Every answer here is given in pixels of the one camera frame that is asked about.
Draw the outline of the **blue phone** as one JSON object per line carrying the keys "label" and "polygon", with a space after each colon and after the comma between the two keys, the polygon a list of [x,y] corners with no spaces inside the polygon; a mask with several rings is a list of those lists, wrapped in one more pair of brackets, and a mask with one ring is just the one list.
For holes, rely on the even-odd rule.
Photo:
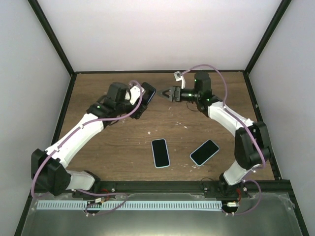
{"label": "blue phone", "polygon": [[148,105],[156,93],[156,88],[147,82],[143,82],[141,87],[145,90],[141,104]]}

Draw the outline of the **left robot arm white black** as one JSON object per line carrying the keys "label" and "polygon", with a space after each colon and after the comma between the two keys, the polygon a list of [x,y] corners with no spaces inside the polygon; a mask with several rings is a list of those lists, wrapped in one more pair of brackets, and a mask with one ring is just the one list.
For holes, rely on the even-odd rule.
{"label": "left robot arm white black", "polygon": [[156,89],[147,82],[129,84],[113,82],[85,112],[79,122],[59,141],[45,150],[36,149],[31,155],[31,195],[35,188],[58,196],[66,190],[80,190],[94,199],[100,194],[97,176],[89,171],[67,169],[77,152],[113,123],[127,117],[139,119],[147,109]]}

